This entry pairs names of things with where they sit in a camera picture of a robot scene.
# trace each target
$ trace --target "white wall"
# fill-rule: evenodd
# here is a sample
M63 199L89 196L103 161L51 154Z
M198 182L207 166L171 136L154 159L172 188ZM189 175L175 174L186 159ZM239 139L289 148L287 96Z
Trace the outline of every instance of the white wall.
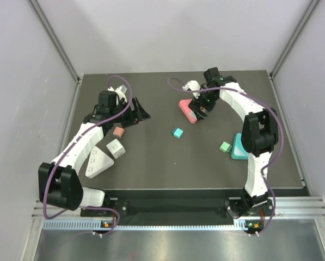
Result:
M310 0L39 0L78 74L270 71Z
M275 81L311 188L325 203L325 0Z
M0 260L21 253L74 86L27 1L0 1Z

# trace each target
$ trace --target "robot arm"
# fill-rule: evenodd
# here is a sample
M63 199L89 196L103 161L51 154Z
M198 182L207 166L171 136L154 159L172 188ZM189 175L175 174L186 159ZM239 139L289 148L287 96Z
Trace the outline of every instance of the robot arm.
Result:
M94 111L84 118L79 131L64 151L51 163L42 163L39 167L39 196L43 201L45 187L55 163L64 156L53 176L47 194L47 203L56 207L75 210L78 207L100 207L103 205L105 193L101 190L83 188L78 178L78 173L89 153L101 141L114 123L120 123L123 128L147 120L150 115L145 112L137 98L132 99L134 110L128 108L116 119L106 122L101 126L97 123L120 113L127 106L125 96L126 87L120 86L115 90L109 88L99 94L99 103Z
M205 111L211 111L216 101L221 98L240 116L243 121L241 141L248 152L248 175L244 186L243 202L247 209L264 204L267 202L268 195L261 169L269 163L273 147L278 142L277 123L264 107L240 94L245 92L233 77L222 77L217 68L208 69L204 77L206 84L199 85L197 81L192 80L183 86L183 89L195 91L222 86L235 91L194 92L189 108L197 120L203 120L207 117ZM264 170L264 177L266 176L267 169Z

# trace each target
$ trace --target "green cube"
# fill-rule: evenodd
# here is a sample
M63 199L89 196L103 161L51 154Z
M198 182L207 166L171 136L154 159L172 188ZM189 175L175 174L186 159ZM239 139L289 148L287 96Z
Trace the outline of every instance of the green cube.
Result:
M232 146L227 142L223 142L219 149L224 153L229 153Z

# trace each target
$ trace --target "metal floor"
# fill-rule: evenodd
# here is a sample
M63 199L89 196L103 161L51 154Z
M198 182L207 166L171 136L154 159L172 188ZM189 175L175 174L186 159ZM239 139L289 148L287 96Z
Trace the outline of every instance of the metal floor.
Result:
M247 161L233 160L219 150L223 141L232 143L242 131L240 117L219 100L209 117L191 124L180 110L179 100L192 98L172 90L166 80L178 77L184 82L203 83L203 72L128 73L122 74L131 83L151 119L125 130L120 142L126 153L114 165L93 179L84 175L87 161L80 171L84 187L97 189L232 189L243 188L247 179ZM232 75L240 86L276 108L278 106L266 71L224 72ZM100 91L107 85L107 74L89 74L83 78L73 118L69 141L76 134L83 118L92 111ZM112 86L123 84L113 80ZM171 135L171 128L184 130L181 139ZM106 152L112 133L98 147ZM281 158L269 169L268 181L274 188L301 188L302 183L288 142Z
M314 220L274 220L259 238L242 231L116 231L103 239L82 234L47 254L76 233L43 231L34 261L325 260Z

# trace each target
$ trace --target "pink block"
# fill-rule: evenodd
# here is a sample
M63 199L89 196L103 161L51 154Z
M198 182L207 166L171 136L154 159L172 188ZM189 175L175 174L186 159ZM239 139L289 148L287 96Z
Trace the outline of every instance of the pink block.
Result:
M113 132L113 135L117 138L120 138L122 137L122 135L124 134L124 129L120 128L120 127L116 127L114 132Z
M188 100L181 100L179 102L179 107L182 109L184 112L185 116L188 118L188 120L191 123L195 123L197 121L195 113L188 107L189 103L191 102L192 99Z

